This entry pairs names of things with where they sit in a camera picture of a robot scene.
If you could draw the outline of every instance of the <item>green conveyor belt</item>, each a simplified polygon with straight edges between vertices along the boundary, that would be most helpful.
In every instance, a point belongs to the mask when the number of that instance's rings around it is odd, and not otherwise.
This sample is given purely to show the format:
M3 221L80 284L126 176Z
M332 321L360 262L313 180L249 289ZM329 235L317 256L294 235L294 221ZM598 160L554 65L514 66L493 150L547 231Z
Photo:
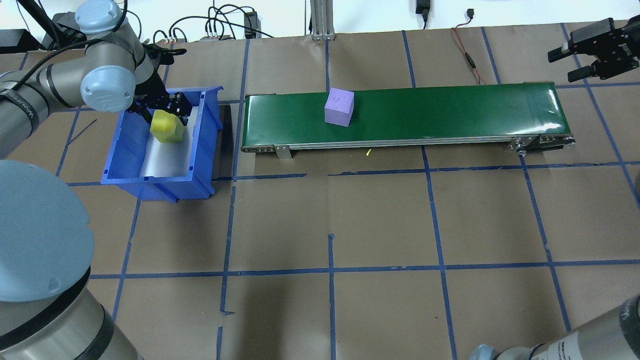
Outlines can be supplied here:
M507 142L571 133L553 83L356 91L349 127L324 122L327 96L248 96L242 150Z

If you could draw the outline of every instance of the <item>label on robot arm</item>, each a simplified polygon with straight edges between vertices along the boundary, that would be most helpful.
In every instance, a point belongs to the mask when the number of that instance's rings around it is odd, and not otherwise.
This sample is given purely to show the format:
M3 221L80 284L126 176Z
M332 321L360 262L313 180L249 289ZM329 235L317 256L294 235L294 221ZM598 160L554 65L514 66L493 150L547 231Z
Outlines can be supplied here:
M531 360L583 360L578 346L578 332L549 345L546 352L532 357Z

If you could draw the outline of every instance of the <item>blue joint cap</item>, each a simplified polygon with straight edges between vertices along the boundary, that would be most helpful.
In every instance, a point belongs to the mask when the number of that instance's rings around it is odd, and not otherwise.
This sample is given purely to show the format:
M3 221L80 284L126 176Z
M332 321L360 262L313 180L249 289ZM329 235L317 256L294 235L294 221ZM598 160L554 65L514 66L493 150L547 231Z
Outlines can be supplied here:
M0 197L0 302L46 299L80 280L94 239L73 190L40 167L0 160Z
M478 346L471 356L469 356L469 360L492 360L493 359L493 347L489 345L482 344Z
M80 84L84 102L98 111L119 113L133 102L136 78L118 65L105 65L91 70Z
M85 34L111 31L122 16L122 10L113 0L88 0L76 11L76 22Z

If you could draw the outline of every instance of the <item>yellow cube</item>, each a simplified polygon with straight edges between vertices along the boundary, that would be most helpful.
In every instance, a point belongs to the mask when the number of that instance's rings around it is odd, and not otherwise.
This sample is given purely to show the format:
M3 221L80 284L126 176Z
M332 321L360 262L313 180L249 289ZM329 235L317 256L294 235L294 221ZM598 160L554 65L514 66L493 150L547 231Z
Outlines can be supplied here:
M159 142L182 142L184 128L178 116L156 110L149 131Z

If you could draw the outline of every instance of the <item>purple foam block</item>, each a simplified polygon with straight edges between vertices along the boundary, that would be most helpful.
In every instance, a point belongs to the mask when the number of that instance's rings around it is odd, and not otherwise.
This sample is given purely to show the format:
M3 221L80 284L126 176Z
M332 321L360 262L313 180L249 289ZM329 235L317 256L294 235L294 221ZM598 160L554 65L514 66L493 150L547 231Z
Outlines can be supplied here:
M331 88L324 105L324 122L347 127L353 114L353 92Z

